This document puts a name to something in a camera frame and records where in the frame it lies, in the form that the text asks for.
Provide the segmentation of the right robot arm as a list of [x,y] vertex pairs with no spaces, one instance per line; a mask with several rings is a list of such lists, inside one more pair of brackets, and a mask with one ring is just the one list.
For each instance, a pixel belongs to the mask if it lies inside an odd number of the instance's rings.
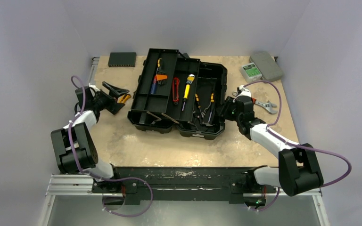
[[263,186],[281,188],[295,196],[324,184],[316,153],[310,144],[287,144],[286,139],[255,117],[253,100],[248,96],[227,97],[220,116],[236,122],[239,132],[264,147],[278,159],[277,167],[259,166],[248,170],[246,186],[256,192]]

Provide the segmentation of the black plastic toolbox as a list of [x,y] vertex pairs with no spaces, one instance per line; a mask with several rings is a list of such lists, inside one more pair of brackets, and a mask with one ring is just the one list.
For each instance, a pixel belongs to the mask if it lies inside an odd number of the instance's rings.
[[143,64],[127,118],[137,129],[184,137],[217,138],[225,129],[227,69],[177,49],[151,48]]

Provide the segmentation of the red black utility knife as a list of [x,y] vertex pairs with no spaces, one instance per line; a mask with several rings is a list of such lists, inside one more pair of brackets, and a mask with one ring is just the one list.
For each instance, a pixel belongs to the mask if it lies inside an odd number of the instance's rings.
[[179,85],[180,85],[180,80],[177,77],[173,78],[172,81],[172,100],[173,100],[173,104],[177,105],[179,102]]

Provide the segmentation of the yellow handled screwdriver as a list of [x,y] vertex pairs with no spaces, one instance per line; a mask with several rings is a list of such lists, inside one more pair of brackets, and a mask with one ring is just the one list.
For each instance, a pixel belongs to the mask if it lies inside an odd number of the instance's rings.
[[186,102],[188,100],[188,96],[189,96],[189,90],[190,90],[190,84],[186,84],[185,86],[185,90],[184,90],[184,96],[183,96],[183,101],[182,101],[182,111],[184,111],[185,109],[185,105],[186,105]]

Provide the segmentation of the yellow handled pliers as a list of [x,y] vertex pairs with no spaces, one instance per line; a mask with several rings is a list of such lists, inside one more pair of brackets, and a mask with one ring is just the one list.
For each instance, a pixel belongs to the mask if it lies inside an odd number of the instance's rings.
[[205,117],[206,113],[208,111],[211,111],[211,109],[214,107],[214,102],[215,102],[214,93],[212,92],[210,94],[209,101],[207,103],[204,103],[204,105],[201,104],[200,97],[197,93],[195,94],[195,101],[196,101],[198,111],[203,119]]

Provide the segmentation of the yellow black screwdriver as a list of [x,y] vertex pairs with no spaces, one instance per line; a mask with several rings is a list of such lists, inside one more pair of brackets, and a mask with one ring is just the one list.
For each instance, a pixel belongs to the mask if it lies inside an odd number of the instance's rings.
[[164,74],[163,59],[162,58],[159,58],[158,61],[157,61],[156,73],[157,74]]

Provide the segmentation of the orange hex key set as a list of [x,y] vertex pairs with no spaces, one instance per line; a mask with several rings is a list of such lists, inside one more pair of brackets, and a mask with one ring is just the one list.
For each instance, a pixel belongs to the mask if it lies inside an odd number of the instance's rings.
[[165,71],[158,70],[156,72],[155,78],[159,85],[165,85],[167,83],[168,76],[165,74]]

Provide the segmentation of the blue red screwdriver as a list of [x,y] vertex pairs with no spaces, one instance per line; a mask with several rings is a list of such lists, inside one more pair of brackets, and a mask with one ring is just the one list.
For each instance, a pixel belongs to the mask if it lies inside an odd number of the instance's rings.
[[154,79],[153,79],[152,86],[151,86],[151,89],[150,89],[150,94],[155,94],[156,89],[157,89],[157,76],[155,76]]

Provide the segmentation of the yellow hex key set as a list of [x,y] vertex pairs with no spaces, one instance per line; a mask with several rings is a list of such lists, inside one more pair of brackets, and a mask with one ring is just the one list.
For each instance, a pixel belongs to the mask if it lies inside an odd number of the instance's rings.
[[195,79],[195,75],[194,74],[190,74],[188,77],[187,77],[187,81],[186,81],[186,84],[192,84],[193,81]]

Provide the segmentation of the small claw hammer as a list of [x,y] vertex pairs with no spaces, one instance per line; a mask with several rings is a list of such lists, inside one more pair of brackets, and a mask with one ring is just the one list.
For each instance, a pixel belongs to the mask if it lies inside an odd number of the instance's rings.
[[202,126],[213,127],[215,125],[214,116],[215,116],[215,105],[212,104],[201,112],[200,124]]

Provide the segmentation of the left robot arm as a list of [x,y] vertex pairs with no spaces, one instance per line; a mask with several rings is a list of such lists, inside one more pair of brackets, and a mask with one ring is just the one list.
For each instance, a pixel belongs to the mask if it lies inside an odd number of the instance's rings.
[[87,174],[103,180],[111,193],[120,190],[122,180],[115,176],[114,167],[99,158],[90,129],[95,126],[104,110],[117,114],[130,97],[129,90],[102,82],[108,92],[95,85],[76,88],[74,118],[63,128],[51,132],[50,137],[59,171],[63,174]]

